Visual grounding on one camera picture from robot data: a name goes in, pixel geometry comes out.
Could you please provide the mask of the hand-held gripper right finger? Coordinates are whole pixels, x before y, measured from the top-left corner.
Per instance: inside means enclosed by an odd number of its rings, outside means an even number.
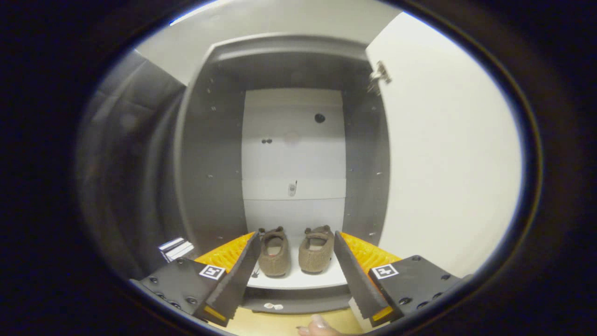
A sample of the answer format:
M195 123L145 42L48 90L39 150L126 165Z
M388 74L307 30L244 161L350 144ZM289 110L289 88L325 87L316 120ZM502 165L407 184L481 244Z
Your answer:
M399 258L341 231L335 232L334 253L350 295L372 327L422 310L464 281L420 255Z

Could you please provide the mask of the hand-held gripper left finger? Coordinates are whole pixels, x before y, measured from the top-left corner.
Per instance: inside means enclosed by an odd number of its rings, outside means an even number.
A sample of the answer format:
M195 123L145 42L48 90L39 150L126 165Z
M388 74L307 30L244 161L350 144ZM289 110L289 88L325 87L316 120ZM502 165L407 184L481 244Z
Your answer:
M176 311L226 327L243 302L259 253L259 234L249 232L195 259L171 258L130 282Z

